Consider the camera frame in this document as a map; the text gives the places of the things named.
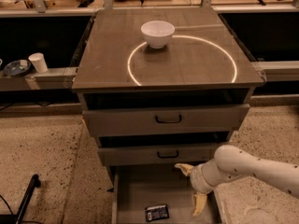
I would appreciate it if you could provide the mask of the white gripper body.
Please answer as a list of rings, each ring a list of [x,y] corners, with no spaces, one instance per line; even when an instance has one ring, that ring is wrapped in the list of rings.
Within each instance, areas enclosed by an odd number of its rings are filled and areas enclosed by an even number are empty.
[[[190,181],[194,190],[201,194],[208,194],[214,188],[206,181],[203,171],[202,171],[202,164],[194,166],[191,174],[190,174]]]

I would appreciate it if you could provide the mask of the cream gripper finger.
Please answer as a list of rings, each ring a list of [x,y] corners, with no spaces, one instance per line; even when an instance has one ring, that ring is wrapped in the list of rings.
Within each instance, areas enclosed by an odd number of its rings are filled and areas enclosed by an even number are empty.
[[[194,168],[193,165],[187,163],[176,163],[175,167],[179,169],[185,176],[189,176]]]
[[[207,195],[202,193],[195,193],[193,195],[193,212],[194,217],[199,216],[206,206]]]

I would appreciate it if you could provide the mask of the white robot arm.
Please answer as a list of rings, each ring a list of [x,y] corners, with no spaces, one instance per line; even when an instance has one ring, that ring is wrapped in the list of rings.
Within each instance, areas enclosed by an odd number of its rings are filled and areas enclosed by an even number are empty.
[[[207,195],[218,185],[245,176],[252,176],[299,198],[299,167],[296,164],[258,158],[235,146],[218,147],[214,157],[203,164],[193,166],[188,163],[176,163],[175,167],[190,178],[195,190],[192,211],[194,217],[203,212]]]

